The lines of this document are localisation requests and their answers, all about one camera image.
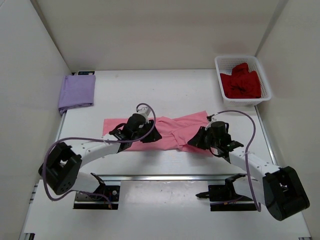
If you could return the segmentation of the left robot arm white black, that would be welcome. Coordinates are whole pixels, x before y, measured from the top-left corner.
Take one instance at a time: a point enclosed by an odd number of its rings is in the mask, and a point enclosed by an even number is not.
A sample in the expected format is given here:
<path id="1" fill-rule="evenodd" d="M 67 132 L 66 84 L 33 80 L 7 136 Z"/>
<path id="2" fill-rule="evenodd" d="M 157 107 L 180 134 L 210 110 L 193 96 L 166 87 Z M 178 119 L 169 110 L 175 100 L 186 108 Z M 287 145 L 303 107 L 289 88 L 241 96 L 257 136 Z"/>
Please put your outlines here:
<path id="1" fill-rule="evenodd" d="M 55 142 L 38 169 L 46 191 L 52 189 L 60 200 L 70 192 L 88 194 L 93 200 L 106 198 L 105 183 L 95 173 L 80 171 L 84 165 L 108 155 L 121 153 L 133 143 L 154 143 L 162 139 L 156 120 L 146 113 L 134 113 L 126 122 L 111 129 L 101 139 L 82 138 L 78 145 L 68 145 L 65 139 Z"/>

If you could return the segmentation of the pink t shirt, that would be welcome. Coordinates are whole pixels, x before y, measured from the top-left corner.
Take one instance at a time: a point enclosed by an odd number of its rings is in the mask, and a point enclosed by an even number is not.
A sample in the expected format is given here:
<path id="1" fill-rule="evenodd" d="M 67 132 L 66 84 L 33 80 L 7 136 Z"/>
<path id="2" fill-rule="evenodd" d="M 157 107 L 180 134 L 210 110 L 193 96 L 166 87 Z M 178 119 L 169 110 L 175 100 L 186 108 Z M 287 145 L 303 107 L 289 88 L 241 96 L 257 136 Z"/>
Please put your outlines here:
<path id="1" fill-rule="evenodd" d="M 188 141 L 196 135 L 199 128 L 207 126 L 207 115 L 207 112 L 204 110 L 178 118 L 168 118 L 165 116 L 158 117 L 156 119 L 155 127 L 162 136 L 162 139 L 151 143 L 142 143 L 140 141 L 134 142 L 127 151 L 146 152 L 178 150 L 181 152 L 211 157 L 212 154 L 209 150 L 203 150 L 188 145 Z"/>

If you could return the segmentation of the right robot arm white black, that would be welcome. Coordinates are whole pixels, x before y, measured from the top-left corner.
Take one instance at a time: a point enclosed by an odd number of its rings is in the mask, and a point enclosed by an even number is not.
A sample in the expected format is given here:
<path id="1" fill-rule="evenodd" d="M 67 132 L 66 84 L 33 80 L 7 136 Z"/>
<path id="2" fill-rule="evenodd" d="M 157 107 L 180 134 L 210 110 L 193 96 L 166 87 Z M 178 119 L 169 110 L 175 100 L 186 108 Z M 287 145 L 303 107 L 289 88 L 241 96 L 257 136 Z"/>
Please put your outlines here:
<path id="1" fill-rule="evenodd" d="M 215 157 L 241 168 L 244 173 L 226 178 L 223 185 L 210 185 L 208 191 L 198 193 L 197 198 L 209 199 L 214 210 L 218 209 L 218 203 L 257 201 L 278 221 L 310 207 L 300 178 L 292 167 L 280 167 L 257 157 L 242 143 L 232 140 L 228 130 L 226 122 L 211 122 L 200 127 L 188 145 L 210 152 L 216 150 Z"/>

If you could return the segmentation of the purple t shirt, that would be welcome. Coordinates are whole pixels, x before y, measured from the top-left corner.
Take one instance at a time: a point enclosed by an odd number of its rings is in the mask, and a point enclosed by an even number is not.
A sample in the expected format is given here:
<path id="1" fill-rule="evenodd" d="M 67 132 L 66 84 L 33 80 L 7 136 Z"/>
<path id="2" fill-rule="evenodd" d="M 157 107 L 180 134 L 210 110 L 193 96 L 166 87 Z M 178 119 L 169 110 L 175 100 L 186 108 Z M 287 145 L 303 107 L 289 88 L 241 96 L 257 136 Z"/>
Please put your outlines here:
<path id="1" fill-rule="evenodd" d="M 63 115 L 67 110 L 94 105 L 95 75 L 65 76 L 59 94 L 58 111 Z"/>

